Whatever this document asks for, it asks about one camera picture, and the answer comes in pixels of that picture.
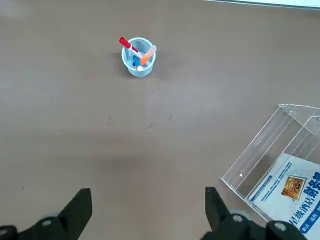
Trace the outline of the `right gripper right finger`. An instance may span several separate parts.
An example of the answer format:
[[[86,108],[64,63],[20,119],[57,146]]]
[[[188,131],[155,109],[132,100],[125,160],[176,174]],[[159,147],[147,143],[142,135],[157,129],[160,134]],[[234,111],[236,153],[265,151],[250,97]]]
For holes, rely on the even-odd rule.
[[[231,213],[215,187],[205,188],[205,214],[211,230],[202,240],[303,240],[299,230],[288,222],[271,220],[265,227],[240,213]]]

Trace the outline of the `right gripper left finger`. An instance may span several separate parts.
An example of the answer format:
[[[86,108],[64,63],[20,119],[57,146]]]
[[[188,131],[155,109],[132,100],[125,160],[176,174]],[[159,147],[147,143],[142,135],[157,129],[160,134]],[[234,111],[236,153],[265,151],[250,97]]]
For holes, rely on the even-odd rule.
[[[92,193],[81,188],[54,216],[44,217],[23,231],[14,225],[2,225],[2,240],[77,240],[92,217]]]

